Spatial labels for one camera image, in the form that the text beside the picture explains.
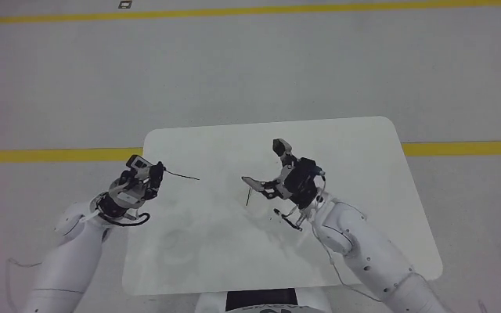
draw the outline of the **gray floor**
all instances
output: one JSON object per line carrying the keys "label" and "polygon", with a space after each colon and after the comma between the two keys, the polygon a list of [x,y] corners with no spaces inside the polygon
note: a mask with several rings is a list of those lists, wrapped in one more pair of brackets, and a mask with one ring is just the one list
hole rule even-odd
{"label": "gray floor", "polygon": [[[12,14],[79,6],[46,2],[2,5]],[[110,10],[95,6],[77,12]],[[499,140],[500,16],[484,8],[3,24],[0,149],[141,146],[154,128],[372,115],[390,117],[403,142]],[[438,294],[456,312],[480,312],[478,301],[501,311],[501,156],[408,161],[444,264]],[[64,208],[122,169],[0,164],[2,260],[40,261]],[[126,295],[125,247],[126,231],[116,229],[77,312],[193,310],[197,295]],[[13,269],[19,306],[34,273]],[[339,312],[387,311],[341,288],[328,292]]]}

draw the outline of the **yellow floor line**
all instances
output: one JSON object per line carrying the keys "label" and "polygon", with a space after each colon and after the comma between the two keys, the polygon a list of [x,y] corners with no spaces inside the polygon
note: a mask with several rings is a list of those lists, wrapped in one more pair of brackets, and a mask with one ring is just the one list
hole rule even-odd
{"label": "yellow floor line", "polygon": [[[402,143],[408,157],[501,156],[501,142]],[[0,150],[0,163],[126,161],[142,148]]]}
{"label": "yellow floor line", "polygon": [[255,8],[187,9],[177,11],[86,13],[35,16],[0,16],[0,23],[46,23],[90,20],[165,19],[195,16],[234,16],[250,14],[291,14],[318,12],[377,11],[400,9],[441,9],[499,6],[501,0],[429,0],[419,2],[338,3],[323,5],[266,6]]}

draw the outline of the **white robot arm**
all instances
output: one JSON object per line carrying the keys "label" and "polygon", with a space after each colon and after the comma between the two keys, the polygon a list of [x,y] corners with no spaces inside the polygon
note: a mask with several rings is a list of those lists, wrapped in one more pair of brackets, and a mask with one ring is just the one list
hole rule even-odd
{"label": "white robot arm", "polygon": [[[65,211],[55,228],[62,239],[41,263],[24,313],[73,312],[92,280],[110,230],[115,225],[137,226],[150,219],[147,213],[137,215],[137,210],[157,196],[165,167],[136,155],[127,166],[129,170],[122,172],[107,192]],[[122,224],[123,219],[134,222]]]}
{"label": "white robot arm", "polygon": [[[449,312],[423,276],[414,272],[402,252],[368,224],[359,210],[325,192],[325,185],[323,189],[317,188],[315,177],[319,176],[324,183],[326,179],[314,160],[296,158],[291,146],[283,139],[273,141],[273,151],[283,166],[278,178],[270,182],[250,177],[242,179],[268,199],[278,196],[296,204],[289,214],[281,214],[275,209],[276,214],[300,231],[301,223],[309,220],[321,244],[342,254],[357,278],[393,312]],[[297,208],[301,215],[294,223],[288,217]]]}

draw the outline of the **floor marking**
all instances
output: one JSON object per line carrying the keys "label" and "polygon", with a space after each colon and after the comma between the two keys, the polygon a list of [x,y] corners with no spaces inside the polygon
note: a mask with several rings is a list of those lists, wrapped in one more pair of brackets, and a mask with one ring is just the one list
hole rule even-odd
{"label": "floor marking", "polygon": [[148,20],[196,16],[328,13],[404,9],[444,9],[479,6],[501,6],[501,0],[429,0],[419,2],[337,3],[323,5],[265,6],[254,8],[186,9],[175,11],[0,16],[0,23],[55,23],[91,20]]}
{"label": "floor marking", "polygon": [[[402,143],[407,157],[501,156],[501,142]],[[0,163],[126,161],[142,148],[0,150]]]}

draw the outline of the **wire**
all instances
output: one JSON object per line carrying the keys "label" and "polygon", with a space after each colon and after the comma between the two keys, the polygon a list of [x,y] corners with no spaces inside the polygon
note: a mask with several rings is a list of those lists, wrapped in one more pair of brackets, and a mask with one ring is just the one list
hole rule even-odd
{"label": "wire", "polygon": [[113,225],[116,225],[116,226],[121,226],[121,227],[131,227],[131,226],[139,226],[139,225],[143,225],[144,223],[146,223],[150,218],[151,218],[151,215],[150,213],[147,213],[147,212],[144,212],[144,213],[141,213],[138,218],[142,218],[143,216],[146,216],[146,218],[142,221],[138,221],[136,223],[120,223],[118,221],[114,221],[112,219],[109,219],[105,214],[103,213],[99,213],[98,214],[100,218],[102,218],[103,220],[107,221],[108,223],[110,224],[113,224]]}
{"label": "wire", "polygon": [[188,179],[195,179],[197,181],[200,180],[199,178],[195,178],[195,177],[191,177],[191,176],[185,176],[185,175],[180,175],[180,174],[172,173],[171,171],[167,171],[167,170],[165,170],[165,171],[167,173],[171,174],[171,175],[174,175],[174,176],[179,176],[179,177],[188,178]]}
{"label": "wire", "polygon": [[345,284],[343,282],[343,279],[341,278],[341,275],[339,274],[339,271],[337,270],[337,266],[336,266],[336,262],[334,262],[334,259],[332,258],[332,254],[330,254],[329,252],[329,249],[327,249],[326,245],[322,242],[322,240],[320,240],[320,238],[317,236],[316,234],[316,231],[315,231],[315,227],[313,227],[313,224],[312,224],[312,232],[313,232],[313,236],[319,241],[320,244],[322,244],[323,246],[323,249],[327,252],[327,254],[329,254],[329,262],[332,264],[332,266],[334,267],[334,271],[336,271],[336,274],[337,274],[337,277],[339,278],[339,281],[341,282],[341,285],[344,287],[344,288],[347,288],[348,290],[351,290],[351,291],[355,291],[356,293],[358,294],[361,294],[363,295],[364,297],[367,297],[369,298],[370,300],[372,301],[376,301],[376,302],[383,302],[379,299],[376,299],[375,297],[371,297],[370,295],[368,295],[367,293],[364,293],[360,290],[357,290],[355,288],[353,288],[352,286],[349,286],[347,284]]}
{"label": "wire", "polygon": [[7,261],[5,262],[5,296],[7,298],[7,304],[9,305],[10,310],[13,313],[17,313],[18,311],[17,311],[16,305],[14,304],[13,295],[12,295],[12,292],[10,289],[10,265],[11,264],[14,264],[15,266],[18,266],[20,268],[33,268],[35,266],[39,266],[41,264],[41,262],[33,263],[33,264],[21,264],[20,262],[18,262],[16,259],[14,259],[12,257],[8,258]]}

